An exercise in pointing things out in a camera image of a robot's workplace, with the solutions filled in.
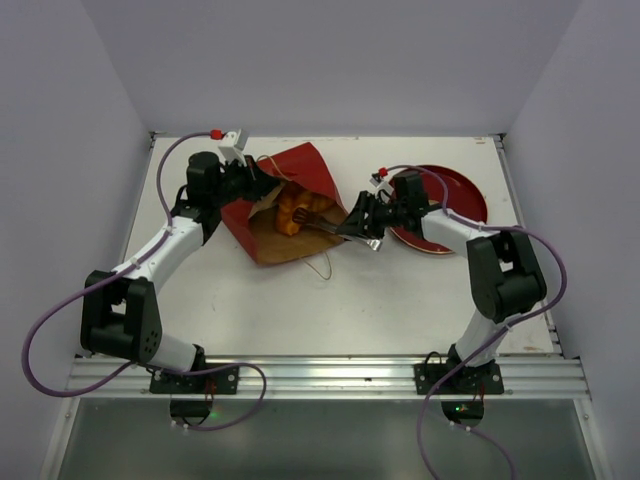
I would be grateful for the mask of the twisted orange fake bread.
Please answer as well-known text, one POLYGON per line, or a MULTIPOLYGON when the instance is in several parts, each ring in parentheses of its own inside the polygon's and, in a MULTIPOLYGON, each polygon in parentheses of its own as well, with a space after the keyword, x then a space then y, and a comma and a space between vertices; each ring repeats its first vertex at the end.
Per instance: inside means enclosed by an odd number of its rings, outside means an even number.
POLYGON ((293 236, 301 228, 292 220, 292 215, 297 208, 321 213, 331 208, 335 201, 330 197, 304 189, 295 182, 289 182, 278 194, 276 204, 275 229, 281 234, 293 236))

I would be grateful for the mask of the red brown paper bag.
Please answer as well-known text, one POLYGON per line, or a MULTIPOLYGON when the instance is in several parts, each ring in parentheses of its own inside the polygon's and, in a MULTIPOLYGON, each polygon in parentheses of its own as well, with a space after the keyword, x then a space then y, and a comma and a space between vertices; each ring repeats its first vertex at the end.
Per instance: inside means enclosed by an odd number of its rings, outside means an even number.
POLYGON ((259 201, 237 200, 222 209, 222 222, 256 265, 302 261, 344 243, 335 234, 294 219, 298 210, 306 211, 309 220, 333 224, 347 217, 338 187, 315 146, 306 142, 263 155, 258 166, 276 178, 276 187, 259 201))

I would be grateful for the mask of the metal kitchen tongs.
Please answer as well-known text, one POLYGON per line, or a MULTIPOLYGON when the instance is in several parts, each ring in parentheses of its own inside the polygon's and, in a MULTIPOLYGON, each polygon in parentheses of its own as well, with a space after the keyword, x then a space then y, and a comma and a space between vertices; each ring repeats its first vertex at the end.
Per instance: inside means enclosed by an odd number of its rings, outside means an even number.
POLYGON ((383 244, 383 241, 380 239, 370 239, 359 235, 339 233, 338 226, 336 224, 331 223, 321 215, 310 212, 304 208, 297 208, 292 215, 292 220, 297 225, 319 229, 321 231, 341 237, 344 240, 365 245, 375 252, 378 252, 383 244))

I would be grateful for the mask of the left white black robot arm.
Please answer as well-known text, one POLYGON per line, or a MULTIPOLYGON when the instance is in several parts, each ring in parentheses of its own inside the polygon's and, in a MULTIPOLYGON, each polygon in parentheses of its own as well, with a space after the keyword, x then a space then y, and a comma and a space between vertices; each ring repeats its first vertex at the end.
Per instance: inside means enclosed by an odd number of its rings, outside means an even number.
POLYGON ((169 370, 185 392, 201 390, 208 379, 202 350, 164 333, 157 295, 178 267, 208 242, 225 206, 237 200, 258 202, 279 183, 250 157, 224 164, 212 152, 192 155, 186 182, 163 228, 128 261, 87 277, 82 348, 169 370))

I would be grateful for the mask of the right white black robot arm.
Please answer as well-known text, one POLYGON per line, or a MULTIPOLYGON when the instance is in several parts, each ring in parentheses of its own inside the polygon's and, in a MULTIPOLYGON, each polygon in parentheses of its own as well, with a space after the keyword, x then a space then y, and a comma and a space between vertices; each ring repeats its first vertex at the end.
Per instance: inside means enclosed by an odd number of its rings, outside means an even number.
POLYGON ((466 260, 474 313, 445 363, 426 364, 423 371, 435 390, 468 392, 490 373, 510 321, 546 297, 546 282, 525 232, 483 226, 458 215, 446 199, 432 202, 423 183, 429 173, 424 167, 401 165, 395 172, 390 182, 384 169, 373 174, 376 191, 360 192, 335 232, 371 243, 400 227, 466 260))

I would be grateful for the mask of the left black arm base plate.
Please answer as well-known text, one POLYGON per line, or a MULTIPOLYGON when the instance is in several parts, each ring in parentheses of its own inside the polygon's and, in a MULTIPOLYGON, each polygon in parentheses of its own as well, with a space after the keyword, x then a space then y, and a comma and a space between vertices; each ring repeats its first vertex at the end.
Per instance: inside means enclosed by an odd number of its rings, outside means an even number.
POLYGON ((156 395, 235 395, 239 366, 233 363, 204 365, 213 373, 186 375, 160 370, 152 374, 149 392, 156 395))

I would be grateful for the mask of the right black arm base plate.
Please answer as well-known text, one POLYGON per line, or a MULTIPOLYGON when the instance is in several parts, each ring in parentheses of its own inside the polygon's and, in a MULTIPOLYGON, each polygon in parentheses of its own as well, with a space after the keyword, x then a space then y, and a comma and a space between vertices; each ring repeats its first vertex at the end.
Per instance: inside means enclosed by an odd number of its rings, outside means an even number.
POLYGON ((463 366, 451 374, 460 363, 460 357, 451 348, 444 355, 430 352, 424 360, 413 365, 414 383, 418 395, 426 395, 440 383, 437 394, 443 395, 502 395, 505 387, 499 366, 494 360, 480 367, 463 366))

